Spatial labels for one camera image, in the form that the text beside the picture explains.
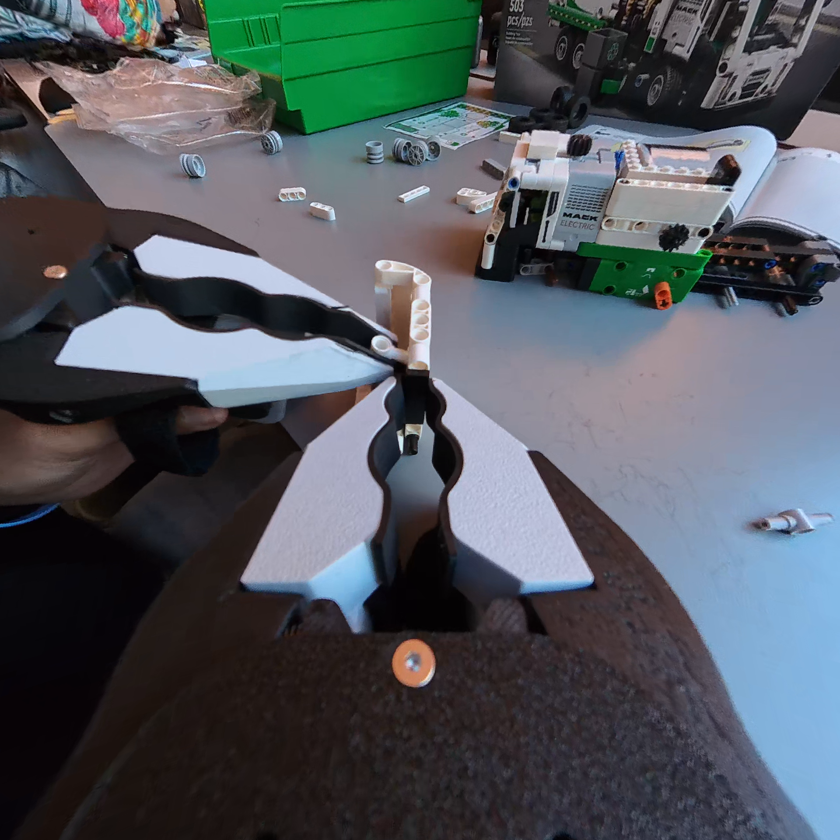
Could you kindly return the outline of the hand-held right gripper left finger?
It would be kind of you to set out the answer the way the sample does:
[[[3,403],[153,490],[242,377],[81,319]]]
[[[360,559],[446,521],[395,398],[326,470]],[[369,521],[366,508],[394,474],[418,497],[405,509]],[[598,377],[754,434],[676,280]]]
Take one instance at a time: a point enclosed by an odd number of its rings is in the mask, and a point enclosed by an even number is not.
[[[389,473],[401,456],[401,386],[389,377],[310,442],[248,565],[244,588],[335,602],[355,633],[396,570]]]

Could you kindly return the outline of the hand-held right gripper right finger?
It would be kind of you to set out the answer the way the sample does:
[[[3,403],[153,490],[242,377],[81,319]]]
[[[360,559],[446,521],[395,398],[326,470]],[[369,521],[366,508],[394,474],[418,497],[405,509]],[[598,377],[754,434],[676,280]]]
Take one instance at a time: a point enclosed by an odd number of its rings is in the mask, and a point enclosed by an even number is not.
[[[444,431],[461,466],[446,502],[463,594],[582,589],[594,575],[526,446],[441,380]]]

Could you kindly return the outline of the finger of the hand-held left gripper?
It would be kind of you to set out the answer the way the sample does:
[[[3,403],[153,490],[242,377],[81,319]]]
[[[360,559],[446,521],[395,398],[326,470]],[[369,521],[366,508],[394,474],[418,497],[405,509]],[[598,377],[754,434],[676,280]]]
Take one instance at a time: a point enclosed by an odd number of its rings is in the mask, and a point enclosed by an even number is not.
[[[191,326],[231,317],[285,340],[324,337],[368,350],[387,328],[257,256],[155,235],[133,250],[135,286]]]
[[[141,307],[114,309],[74,328],[56,363],[193,380],[216,407],[341,392],[392,375],[389,364],[327,338],[286,340],[257,329],[209,332]]]

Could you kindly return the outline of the white lego beam assembly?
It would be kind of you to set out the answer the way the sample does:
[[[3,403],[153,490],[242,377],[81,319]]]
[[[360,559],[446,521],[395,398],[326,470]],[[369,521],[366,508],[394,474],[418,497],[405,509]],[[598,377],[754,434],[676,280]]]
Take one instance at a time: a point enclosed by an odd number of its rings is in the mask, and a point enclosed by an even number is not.
[[[406,263],[381,259],[374,265],[376,321],[409,353],[402,388],[405,419],[398,439],[404,455],[415,455],[424,425],[432,337],[431,277]]]

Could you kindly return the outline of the white lego axle connector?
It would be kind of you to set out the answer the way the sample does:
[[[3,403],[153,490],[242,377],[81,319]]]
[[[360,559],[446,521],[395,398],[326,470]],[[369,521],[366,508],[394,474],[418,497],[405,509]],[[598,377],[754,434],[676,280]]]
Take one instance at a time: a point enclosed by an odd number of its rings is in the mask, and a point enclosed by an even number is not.
[[[752,525],[764,532],[782,532],[798,536],[818,530],[834,523],[835,517],[828,512],[806,513],[800,508],[782,511],[767,518],[756,520]]]

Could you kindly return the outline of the white green lego truck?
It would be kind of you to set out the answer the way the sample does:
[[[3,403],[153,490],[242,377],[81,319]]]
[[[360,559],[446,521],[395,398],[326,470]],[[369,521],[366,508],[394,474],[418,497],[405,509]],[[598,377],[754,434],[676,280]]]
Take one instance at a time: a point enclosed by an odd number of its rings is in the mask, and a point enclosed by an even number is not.
[[[590,134],[522,133],[491,209],[476,277],[541,275],[663,311],[691,292],[795,314],[838,281],[824,241],[723,234],[742,174],[732,153]]]

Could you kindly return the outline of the pile of black lego tyres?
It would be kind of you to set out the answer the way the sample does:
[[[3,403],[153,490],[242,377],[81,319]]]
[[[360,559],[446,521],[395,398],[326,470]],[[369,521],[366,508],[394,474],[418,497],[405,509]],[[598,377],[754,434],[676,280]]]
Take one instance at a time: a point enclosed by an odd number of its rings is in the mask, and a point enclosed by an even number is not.
[[[577,93],[571,86],[557,87],[546,108],[532,108],[528,116],[510,119],[507,131],[514,134],[529,133],[534,130],[574,131],[587,119],[591,100],[584,93]]]

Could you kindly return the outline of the open lego instruction booklet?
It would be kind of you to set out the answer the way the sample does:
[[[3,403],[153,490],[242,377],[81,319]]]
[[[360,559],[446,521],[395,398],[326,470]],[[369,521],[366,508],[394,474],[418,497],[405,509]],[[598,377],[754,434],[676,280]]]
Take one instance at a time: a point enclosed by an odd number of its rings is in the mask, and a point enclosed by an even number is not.
[[[596,144],[620,140],[688,145],[718,154],[732,153],[742,169],[734,197],[722,219],[723,234],[792,235],[798,241],[824,241],[839,252],[839,155],[800,148],[779,150],[766,129],[739,126],[675,136],[629,132],[624,124],[593,124],[580,129]]]

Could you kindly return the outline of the dark lego set box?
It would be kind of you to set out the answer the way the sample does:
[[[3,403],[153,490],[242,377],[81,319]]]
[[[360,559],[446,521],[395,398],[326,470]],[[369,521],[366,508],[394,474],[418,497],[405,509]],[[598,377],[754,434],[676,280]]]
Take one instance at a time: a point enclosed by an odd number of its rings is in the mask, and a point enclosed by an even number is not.
[[[787,139],[838,69],[838,2],[518,1],[488,28],[502,102]]]

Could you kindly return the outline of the person's left hand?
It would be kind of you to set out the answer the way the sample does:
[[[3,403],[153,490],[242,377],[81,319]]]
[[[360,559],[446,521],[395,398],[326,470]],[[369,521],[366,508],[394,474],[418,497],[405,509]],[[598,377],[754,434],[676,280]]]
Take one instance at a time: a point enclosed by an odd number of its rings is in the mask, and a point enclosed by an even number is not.
[[[1,412],[1,506],[86,497],[133,463],[111,418],[78,425],[30,423]]]

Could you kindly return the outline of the clear plastic bag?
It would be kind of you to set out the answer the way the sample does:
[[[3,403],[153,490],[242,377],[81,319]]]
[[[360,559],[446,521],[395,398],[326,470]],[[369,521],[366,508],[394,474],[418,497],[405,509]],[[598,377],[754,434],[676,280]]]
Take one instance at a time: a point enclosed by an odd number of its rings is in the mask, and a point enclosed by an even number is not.
[[[38,68],[73,98],[79,128],[156,154],[257,138],[271,129],[277,108],[263,97],[257,73],[236,76],[215,64],[123,58],[101,74],[54,62]]]

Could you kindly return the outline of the colourful patterned cloth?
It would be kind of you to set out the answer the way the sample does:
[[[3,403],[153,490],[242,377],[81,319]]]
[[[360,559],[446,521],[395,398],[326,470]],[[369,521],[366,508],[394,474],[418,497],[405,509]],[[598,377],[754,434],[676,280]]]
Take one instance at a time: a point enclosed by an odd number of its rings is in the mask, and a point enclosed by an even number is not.
[[[1,41],[70,42],[73,36],[149,48],[178,20],[175,1],[2,1]]]

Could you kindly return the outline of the green plastic bin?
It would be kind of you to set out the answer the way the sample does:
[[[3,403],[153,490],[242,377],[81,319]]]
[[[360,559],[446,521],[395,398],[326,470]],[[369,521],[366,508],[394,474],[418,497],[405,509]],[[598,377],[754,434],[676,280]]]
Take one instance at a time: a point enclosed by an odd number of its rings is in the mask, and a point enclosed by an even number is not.
[[[205,1],[213,56],[315,133],[462,97],[481,2]]]

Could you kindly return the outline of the green white sticker sheet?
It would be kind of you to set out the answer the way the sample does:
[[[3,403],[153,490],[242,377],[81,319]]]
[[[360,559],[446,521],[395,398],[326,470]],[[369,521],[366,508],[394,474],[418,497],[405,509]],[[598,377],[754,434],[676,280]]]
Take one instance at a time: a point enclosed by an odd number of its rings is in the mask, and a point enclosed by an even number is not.
[[[406,137],[436,140],[446,149],[458,150],[507,130],[511,118],[504,112],[456,101],[414,117],[393,121],[385,129]]]

